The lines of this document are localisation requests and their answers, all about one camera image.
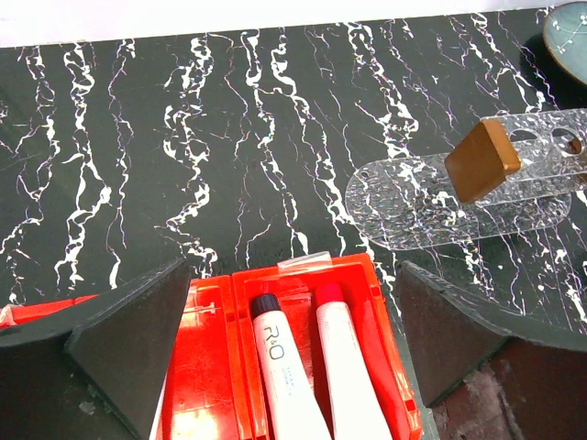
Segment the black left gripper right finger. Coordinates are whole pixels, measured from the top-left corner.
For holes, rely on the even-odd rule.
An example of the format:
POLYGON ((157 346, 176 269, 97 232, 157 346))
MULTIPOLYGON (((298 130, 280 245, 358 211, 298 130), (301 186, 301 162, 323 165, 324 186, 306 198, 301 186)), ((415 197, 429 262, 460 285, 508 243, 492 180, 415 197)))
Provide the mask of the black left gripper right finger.
POLYGON ((442 439, 583 439, 586 336, 513 313, 412 262, 396 293, 442 439))

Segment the clear acrylic toothbrush holder rack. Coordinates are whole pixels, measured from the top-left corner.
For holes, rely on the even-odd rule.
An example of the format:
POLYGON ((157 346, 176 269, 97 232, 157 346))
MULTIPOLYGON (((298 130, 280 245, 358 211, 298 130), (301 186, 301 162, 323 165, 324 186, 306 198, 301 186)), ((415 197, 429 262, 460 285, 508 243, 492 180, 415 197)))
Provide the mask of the clear acrylic toothbrush holder rack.
POLYGON ((444 165, 463 204, 506 204, 584 190, 586 110, 485 117, 444 165))

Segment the white toothpaste tube red cap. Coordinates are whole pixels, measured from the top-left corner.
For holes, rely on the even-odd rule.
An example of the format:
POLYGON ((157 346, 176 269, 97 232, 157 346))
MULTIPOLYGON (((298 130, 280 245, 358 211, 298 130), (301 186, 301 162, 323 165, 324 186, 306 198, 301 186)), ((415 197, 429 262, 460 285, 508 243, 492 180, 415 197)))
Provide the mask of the white toothpaste tube red cap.
POLYGON ((343 291, 334 283, 322 285, 315 299, 334 437, 391 439, 343 291))

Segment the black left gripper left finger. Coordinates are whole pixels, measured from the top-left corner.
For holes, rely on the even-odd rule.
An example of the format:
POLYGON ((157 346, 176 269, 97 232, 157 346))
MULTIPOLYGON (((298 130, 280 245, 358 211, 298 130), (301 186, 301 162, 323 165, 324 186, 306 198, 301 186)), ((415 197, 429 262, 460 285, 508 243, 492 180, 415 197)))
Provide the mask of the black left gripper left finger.
POLYGON ((189 283, 178 258, 3 328, 2 438, 149 438, 189 283))

